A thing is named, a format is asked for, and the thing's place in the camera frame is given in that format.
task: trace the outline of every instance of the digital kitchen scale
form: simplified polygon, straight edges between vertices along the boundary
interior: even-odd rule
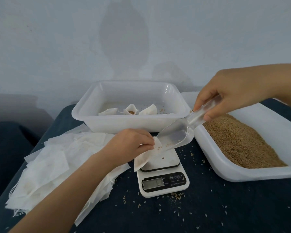
[[[175,149],[150,159],[137,170],[137,178],[140,193],[146,198],[182,191],[190,185]]]

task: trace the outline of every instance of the white plastic tray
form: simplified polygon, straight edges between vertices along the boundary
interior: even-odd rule
[[[109,108],[118,108],[122,112],[128,105],[134,104],[140,111],[153,103],[157,107],[157,115],[98,116]],[[189,113],[190,108],[173,84],[101,81],[88,89],[72,110],[72,117],[84,121],[93,132],[117,133],[126,128],[160,132]]]
[[[198,92],[181,93],[192,108]],[[213,170],[227,181],[252,181],[291,177],[291,122],[258,103],[235,110],[230,115],[254,128],[276,151],[288,167],[248,169],[229,161],[211,138],[203,125],[198,126],[195,139],[200,145]]]

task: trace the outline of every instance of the finger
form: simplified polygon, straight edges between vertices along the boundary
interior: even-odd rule
[[[152,135],[148,131],[146,131],[144,129],[135,129],[135,131],[140,133],[140,134],[146,135],[147,137],[150,137],[152,140],[154,140]]]
[[[137,148],[137,152],[138,152],[138,154],[142,154],[148,150],[153,150],[153,149],[154,149],[153,145],[143,144]]]
[[[233,110],[237,109],[234,108],[234,102],[231,99],[224,98],[217,106],[215,106],[213,109],[209,110],[205,116],[204,120],[206,122],[211,121],[217,117],[220,117],[221,115],[224,115],[226,113],[229,113]]]
[[[146,135],[139,134],[139,139],[140,144],[155,145],[154,140]]]
[[[216,95],[217,95],[217,88],[214,86],[212,82],[209,82],[198,93],[193,111],[198,110],[200,107],[202,107],[202,105],[204,105],[207,101],[211,100],[211,98]]]

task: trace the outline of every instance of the scoop handle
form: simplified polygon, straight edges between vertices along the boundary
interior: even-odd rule
[[[204,115],[216,105],[222,101],[222,97],[217,95],[206,104],[204,104],[200,109],[196,110],[194,113],[190,113],[185,119],[187,120],[190,127],[195,129],[198,125],[201,125],[205,122]]]

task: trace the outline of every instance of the hand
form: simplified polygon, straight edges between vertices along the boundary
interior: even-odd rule
[[[125,164],[138,155],[154,149],[154,139],[142,129],[125,129],[117,133],[101,150],[115,166]]]
[[[291,64],[220,70],[200,91],[193,110],[220,94],[223,98],[221,103],[204,116],[205,121],[210,121],[268,98],[280,98],[289,91],[290,75]]]

